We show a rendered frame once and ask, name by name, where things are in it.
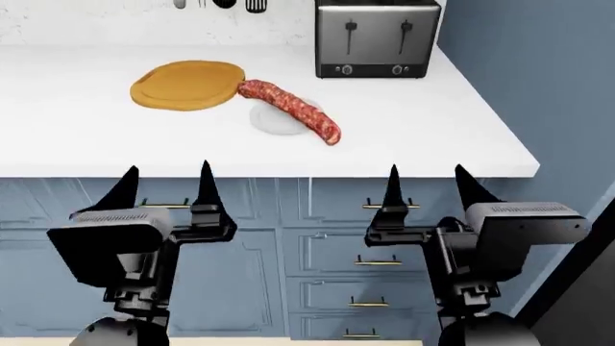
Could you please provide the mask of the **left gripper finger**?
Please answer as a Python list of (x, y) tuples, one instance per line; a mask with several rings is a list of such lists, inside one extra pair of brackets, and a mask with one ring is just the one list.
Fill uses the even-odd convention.
[(70, 214), (76, 217), (83, 212), (104, 210), (130, 210), (135, 206), (138, 188), (139, 170), (136, 166), (131, 168), (110, 189), (107, 194), (96, 204), (83, 210), (77, 210)]
[(219, 227), (222, 224), (224, 208), (208, 161), (203, 162), (198, 195), (190, 212), (192, 227)]

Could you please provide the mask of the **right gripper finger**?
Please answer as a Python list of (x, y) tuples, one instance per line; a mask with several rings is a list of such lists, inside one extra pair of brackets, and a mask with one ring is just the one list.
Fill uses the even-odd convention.
[(500, 203), (501, 200), (484, 188), (461, 164), (455, 167), (455, 181), (464, 212), (475, 204)]
[(376, 228), (379, 230), (402, 230), (407, 216), (407, 203), (400, 187), (396, 165), (390, 170), (381, 209), (376, 213)]

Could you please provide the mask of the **blue kitchen base cabinet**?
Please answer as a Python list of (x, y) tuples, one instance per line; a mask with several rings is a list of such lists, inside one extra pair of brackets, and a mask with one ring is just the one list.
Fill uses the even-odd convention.
[[(47, 238), (75, 210), (111, 189), (111, 178), (0, 178), (0, 336), (75, 336), (113, 315), (104, 291), (76, 282)], [(419, 247), (366, 247), (383, 178), (222, 178), (233, 241), (183, 247), (172, 291), (173, 336), (380, 339), (436, 346), (439, 324)], [(354, 265), (390, 260), (398, 266)], [(388, 308), (350, 308), (378, 302)]]

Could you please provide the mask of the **small white round plate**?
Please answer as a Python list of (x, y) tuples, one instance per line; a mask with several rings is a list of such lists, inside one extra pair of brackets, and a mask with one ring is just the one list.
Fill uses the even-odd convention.
[(286, 111), (264, 101), (257, 101), (249, 111), (251, 126), (274, 136), (296, 136), (311, 132), (311, 129)]

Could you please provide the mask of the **round wooden cutting board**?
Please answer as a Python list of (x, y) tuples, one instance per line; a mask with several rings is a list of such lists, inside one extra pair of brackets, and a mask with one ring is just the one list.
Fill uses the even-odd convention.
[(200, 111), (231, 100), (244, 80), (244, 70), (229, 62), (170, 62), (133, 83), (130, 96), (148, 109)]

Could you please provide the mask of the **red speckled salami sausage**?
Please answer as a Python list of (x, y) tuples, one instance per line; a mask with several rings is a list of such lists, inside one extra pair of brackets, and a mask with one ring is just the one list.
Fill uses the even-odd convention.
[(242, 97), (262, 100), (284, 111), (319, 135), (329, 146), (334, 146), (341, 140), (341, 129), (323, 111), (273, 83), (246, 80), (238, 85), (237, 92)]

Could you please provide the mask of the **stainless steel two-slot toaster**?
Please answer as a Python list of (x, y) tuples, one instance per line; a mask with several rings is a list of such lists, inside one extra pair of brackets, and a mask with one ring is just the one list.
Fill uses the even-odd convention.
[(441, 12), (435, 0), (314, 0), (316, 77), (425, 77)]

